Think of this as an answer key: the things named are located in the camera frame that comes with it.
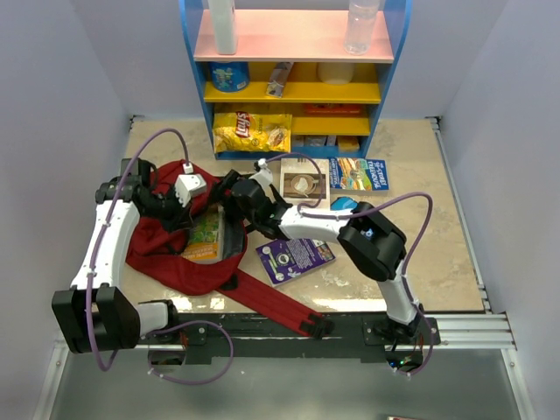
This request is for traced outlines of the red backpack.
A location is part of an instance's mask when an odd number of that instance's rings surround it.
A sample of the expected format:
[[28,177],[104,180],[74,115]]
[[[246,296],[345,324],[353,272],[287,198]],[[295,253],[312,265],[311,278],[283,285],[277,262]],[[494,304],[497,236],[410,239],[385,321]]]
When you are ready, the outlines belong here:
[[[155,175],[143,177],[151,192],[166,194],[183,173],[184,160],[172,161],[157,168]],[[215,176],[193,167],[208,184],[208,191],[193,199],[191,216],[200,216],[209,208],[213,192],[220,181]],[[166,232],[158,220],[140,216],[128,248],[126,263],[161,284],[188,296],[206,295],[212,291],[232,298],[251,310],[305,337],[321,339],[331,333],[334,323],[282,292],[273,289],[244,272],[239,264],[247,249],[248,239],[243,223],[233,224],[235,240],[241,252],[213,264],[197,264],[181,256],[187,244],[187,230]]]

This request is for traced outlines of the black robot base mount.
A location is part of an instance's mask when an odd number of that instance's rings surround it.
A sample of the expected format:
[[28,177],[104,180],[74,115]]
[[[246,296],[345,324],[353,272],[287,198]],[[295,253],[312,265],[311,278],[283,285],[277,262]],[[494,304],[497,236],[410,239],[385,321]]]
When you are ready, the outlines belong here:
[[[396,347],[404,357],[417,342],[396,342],[379,335],[386,317],[382,312],[328,312],[334,323],[332,333],[323,339],[301,336],[257,313],[180,313],[180,324],[193,320],[214,322],[229,334],[237,358],[279,359],[358,359],[364,363],[383,363]],[[179,334],[170,332],[139,341],[137,348],[186,351],[189,365],[208,364],[213,357],[229,356],[229,345],[222,332],[213,326],[191,325],[185,329],[187,345]]]

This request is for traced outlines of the orange Treehouse book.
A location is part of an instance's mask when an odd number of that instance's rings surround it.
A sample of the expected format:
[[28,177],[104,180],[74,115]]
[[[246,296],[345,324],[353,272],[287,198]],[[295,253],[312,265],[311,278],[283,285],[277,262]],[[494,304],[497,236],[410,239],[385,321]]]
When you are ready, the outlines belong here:
[[225,219],[221,206],[210,206],[194,220],[183,258],[197,264],[213,264],[222,259]]

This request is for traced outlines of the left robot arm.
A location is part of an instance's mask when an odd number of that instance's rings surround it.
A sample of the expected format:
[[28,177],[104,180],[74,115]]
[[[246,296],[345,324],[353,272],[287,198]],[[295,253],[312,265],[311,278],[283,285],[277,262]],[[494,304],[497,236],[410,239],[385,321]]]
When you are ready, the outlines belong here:
[[133,232],[142,217],[161,222],[171,233],[193,224],[192,200],[206,181],[191,164],[182,163],[167,192],[156,192],[161,171],[143,160],[125,158],[121,173],[95,193],[95,225],[86,256],[66,290],[52,297],[52,310],[69,349],[90,352],[130,349],[148,334],[172,343],[181,333],[174,304],[167,299],[132,304],[121,289],[121,277]]

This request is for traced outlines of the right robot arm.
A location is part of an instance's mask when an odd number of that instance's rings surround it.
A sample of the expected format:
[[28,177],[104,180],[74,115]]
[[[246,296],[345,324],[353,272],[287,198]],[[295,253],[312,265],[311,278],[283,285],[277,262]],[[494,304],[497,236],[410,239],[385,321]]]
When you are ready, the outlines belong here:
[[210,199],[226,216],[271,240],[338,243],[357,270],[376,281],[387,318],[374,327],[385,340],[408,344],[421,332],[419,303],[404,279],[406,235],[378,208],[360,202],[351,210],[303,208],[286,202],[273,186],[270,170],[243,176],[230,171],[211,188]]

